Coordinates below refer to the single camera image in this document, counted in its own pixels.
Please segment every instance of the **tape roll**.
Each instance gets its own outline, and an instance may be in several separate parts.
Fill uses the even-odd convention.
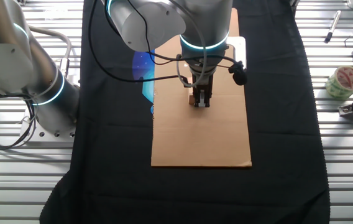
[[[334,98],[346,100],[353,94],[353,67],[337,68],[326,82],[327,92]]]

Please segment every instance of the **table surface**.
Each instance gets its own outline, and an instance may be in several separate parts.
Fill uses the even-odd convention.
[[[28,0],[23,7],[30,25],[62,32],[71,39],[70,75],[80,77],[81,17],[83,0]],[[332,19],[342,10],[330,43],[325,44]],[[316,97],[319,128],[331,189],[331,223],[353,224],[353,122],[340,118],[337,107],[353,102],[336,101],[326,93],[328,76],[341,65],[353,66],[353,10],[343,0],[301,0],[296,22],[308,56]],[[54,37],[35,34],[56,60],[65,44]],[[0,100],[0,141],[11,143],[19,135],[25,105],[17,99]],[[0,224],[37,224],[51,190],[69,169],[72,144],[42,144],[0,152]]]

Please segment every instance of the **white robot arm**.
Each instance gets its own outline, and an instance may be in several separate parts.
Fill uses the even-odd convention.
[[[213,57],[205,63],[186,62],[196,84],[195,106],[209,106],[212,77],[227,49],[232,0],[101,1],[115,30],[133,50],[156,49],[179,34],[182,57],[200,58],[204,43],[207,55]],[[71,129],[79,91],[62,72],[32,35],[18,2],[0,0],[0,94],[28,94],[40,106],[37,121],[45,129]]]

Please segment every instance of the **black cloth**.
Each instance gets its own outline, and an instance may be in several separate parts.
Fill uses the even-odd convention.
[[[91,7],[86,0],[71,168],[41,223],[329,223],[313,87],[289,1],[234,3],[247,41],[251,169],[151,168],[152,104],[142,84],[113,80],[96,65],[87,38]],[[134,52],[112,32],[101,4],[93,22],[101,63],[132,78]]]

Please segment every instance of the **cardboard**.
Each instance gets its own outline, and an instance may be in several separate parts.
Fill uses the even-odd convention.
[[[237,12],[233,10],[229,35],[239,35]],[[180,54],[175,37],[156,50],[169,57]],[[226,56],[233,57],[230,47]],[[231,65],[222,61],[222,65]],[[181,74],[191,77],[180,63]],[[156,65],[155,77],[174,75],[175,63]],[[156,81],[152,166],[159,167],[250,167],[251,155],[244,87],[238,86],[226,68],[218,67],[213,80],[209,108],[189,104],[189,88],[179,79]]]

